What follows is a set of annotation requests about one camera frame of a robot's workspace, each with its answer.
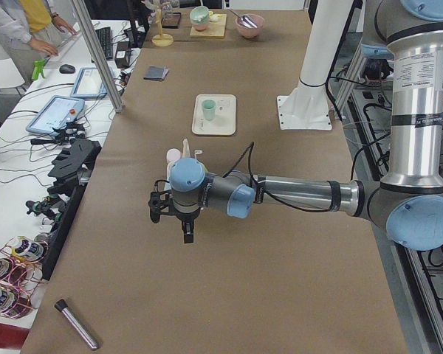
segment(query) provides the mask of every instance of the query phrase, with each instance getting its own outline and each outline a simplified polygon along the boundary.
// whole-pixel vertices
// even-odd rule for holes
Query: white tray
[[[215,118],[208,121],[202,112],[202,102],[214,100]],[[236,132],[236,97],[232,94],[200,94],[195,99],[192,132],[196,135],[229,136]]]

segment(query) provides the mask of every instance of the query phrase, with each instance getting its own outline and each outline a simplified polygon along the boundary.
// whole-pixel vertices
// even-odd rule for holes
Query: blue joint cap
[[[254,189],[245,184],[240,184],[231,193],[227,205],[228,216],[244,219],[248,216],[255,197]]]
[[[417,251],[443,245],[443,197],[420,195],[401,203],[385,225],[395,242]]]
[[[363,57],[369,59],[394,59],[394,55],[389,52],[385,46],[372,46],[370,44],[361,43],[361,53],[363,54]]]
[[[400,0],[400,4],[409,13],[422,20],[443,21],[443,0]]]
[[[172,165],[169,183],[178,192],[190,192],[200,186],[204,178],[203,166],[197,160],[187,157]]]

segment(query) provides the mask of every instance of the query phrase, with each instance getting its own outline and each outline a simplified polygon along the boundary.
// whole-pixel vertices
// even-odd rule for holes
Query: white table
[[[123,40],[123,29],[129,28],[127,21],[94,21],[95,28],[110,26],[114,41]],[[139,49],[133,49],[131,61],[135,61],[139,55]],[[76,68],[74,74],[61,74],[59,66],[62,64],[71,64]],[[116,69],[113,60],[108,61],[109,66]],[[95,66],[90,59],[89,50],[82,35],[70,39],[60,49],[59,56],[52,58],[44,68],[46,78],[40,77],[28,89],[27,94],[20,100],[13,112],[22,110],[40,111],[44,105],[54,95],[69,96],[72,86],[48,86],[61,83],[73,83],[82,67]],[[85,122],[87,139],[97,140],[103,146],[111,122],[114,118],[114,109],[109,98],[102,100],[88,100],[85,107]],[[56,146],[46,145],[46,150],[42,145],[33,147],[30,161],[30,139],[32,136],[25,131],[26,126],[35,116],[33,113],[21,112],[12,113],[0,129],[0,168],[6,170],[23,170],[21,172],[9,172],[0,170],[0,180],[10,181],[13,178],[34,174],[19,178],[9,184],[0,183],[0,247],[7,241],[16,236],[25,236],[33,239],[40,232],[48,232],[50,226],[43,226],[44,216],[35,217],[27,215],[25,202],[28,200],[40,201],[47,196],[47,188],[54,179],[47,176],[52,169],[51,161],[62,150],[69,145]],[[35,170],[34,172],[24,172],[25,170]],[[40,285],[39,291],[35,292],[32,298],[33,307],[37,308],[41,303],[42,294],[45,291],[45,285]],[[0,317],[0,322],[20,327],[31,327],[36,311],[26,315],[22,319],[6,319]],[[15,350],[0,350],[0,354],[16,353]]]

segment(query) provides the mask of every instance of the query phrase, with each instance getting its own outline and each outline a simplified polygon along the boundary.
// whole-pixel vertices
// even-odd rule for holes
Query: keyboard
[[[111,28],[103,27],[95,30],[98,41],[103,49],[103,54],[106,60],[113,59],[113,44],[111,43]]]

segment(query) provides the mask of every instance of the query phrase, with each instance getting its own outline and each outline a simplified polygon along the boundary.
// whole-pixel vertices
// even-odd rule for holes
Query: warning label
[[[400,58],[394,63],[394,91],[443,90],[443,51]]]

